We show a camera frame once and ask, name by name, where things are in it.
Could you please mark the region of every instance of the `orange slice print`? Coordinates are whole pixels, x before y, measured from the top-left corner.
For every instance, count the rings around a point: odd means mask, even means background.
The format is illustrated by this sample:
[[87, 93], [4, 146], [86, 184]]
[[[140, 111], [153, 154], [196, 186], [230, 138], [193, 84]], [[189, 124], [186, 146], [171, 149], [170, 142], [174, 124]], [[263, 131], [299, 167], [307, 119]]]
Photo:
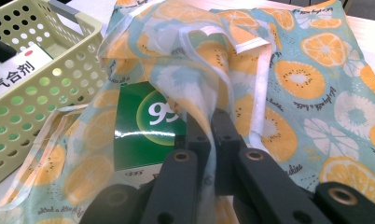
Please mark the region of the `orange slice print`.
[[307, 56], [325, 67], [342, 66], [347, 59], [344, 41], [332, 33], [307, 37], [301, 41], [301, 48]]

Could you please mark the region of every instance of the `reusable shopping bag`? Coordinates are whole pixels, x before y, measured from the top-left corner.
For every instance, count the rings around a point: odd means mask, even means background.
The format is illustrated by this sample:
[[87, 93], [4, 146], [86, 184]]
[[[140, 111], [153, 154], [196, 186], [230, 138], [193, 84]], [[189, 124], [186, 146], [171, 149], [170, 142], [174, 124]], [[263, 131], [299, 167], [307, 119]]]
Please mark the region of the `reusable shopping bag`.
[[[113, 171], [116, 108], [120, 85], [142, 81], [181, 118], [190, 113], [212, 145], [219, 107], [299, 186], [338, 181], [375, 202], [375, 74], [340, 2], [204, 11], [119, 0], [98, 56], [108, 81], [89, 105], [49, 117], [0, 202], [0, 223], [78, 223], [99, 191], [129, 185]], [[215, 197], [215, 166], [212, 148], [198, 222], [236, 223]]]

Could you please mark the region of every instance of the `metal grommet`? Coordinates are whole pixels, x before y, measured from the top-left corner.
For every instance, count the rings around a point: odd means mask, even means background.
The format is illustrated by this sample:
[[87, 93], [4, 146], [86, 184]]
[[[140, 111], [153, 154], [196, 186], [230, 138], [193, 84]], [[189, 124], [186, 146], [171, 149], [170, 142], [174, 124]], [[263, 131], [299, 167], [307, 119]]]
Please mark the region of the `metal grommet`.
[[125, 190], [117, 190], [114, 192], [111, 192], [107, 197], [106, 197], [106, 202], [112, 207], [120, 206], [127, 202], [129, 198], [129, 195]]
[[188, 161], [190, 160], [190, 155], [186, 152], [178, 152], [174, 154], [174, 160], [176, 161]]
[[264, 158], [263, 154], [256, 151], [248, 151], [245, 156], [251, 161], [261, 161]]
[[356, 205], [357, 198], [348, 190], [342, 188], [332, 188], [327, 191], [329, 195], [338, 203], [346, 205]]

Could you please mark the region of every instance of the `white countertop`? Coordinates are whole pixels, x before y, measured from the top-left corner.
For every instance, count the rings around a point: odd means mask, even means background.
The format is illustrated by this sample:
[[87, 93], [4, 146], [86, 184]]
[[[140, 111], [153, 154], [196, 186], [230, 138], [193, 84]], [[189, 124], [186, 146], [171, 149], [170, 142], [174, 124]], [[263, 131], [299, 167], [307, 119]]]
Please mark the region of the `white countertop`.
[[[116, 0], [72, 0], [67, 5], [92, 16], [98, 21], [101, 21], [104, 25], [102, 30], [102, 34], [104, 35], [115, 2]], [[284, 9], [296, 8], [295, 6], [265, 0], [185, 0], [185, 2], [203, 9], [253, 7], [275, 7]], [[366, 61], [375, 72], [375, 21], [355, 17], [347, 17], [347, 20], [350, 23], [351, 29], [354, 32], [360, 48], [364, 52]], [[77, 27], [77, 25], [74, 25], [73, 23], [68, 25], [71, 28], [74, 28], [74, 26]], [[15, 174], [16, 172], [0, 183], [0, 199], [6, 193]]]

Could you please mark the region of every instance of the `99 number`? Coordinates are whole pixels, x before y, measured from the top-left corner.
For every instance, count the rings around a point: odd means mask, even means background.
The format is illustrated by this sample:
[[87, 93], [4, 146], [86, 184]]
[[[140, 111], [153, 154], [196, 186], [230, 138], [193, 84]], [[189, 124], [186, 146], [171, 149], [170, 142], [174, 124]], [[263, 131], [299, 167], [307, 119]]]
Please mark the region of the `99 number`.
[[[156, 120], [150, 121], [150, 125], [157, 125], [164, 119], [167, 123], [171, 123], [174, 120], [178, 119], [178, 116], [172, 111], [168, 103], [155, 103], [149, 107], [148, 112], [151, 116], [157, 118]], [[174, 116], [170, 119], [167, 119], [167, 114], [174, 114]]]

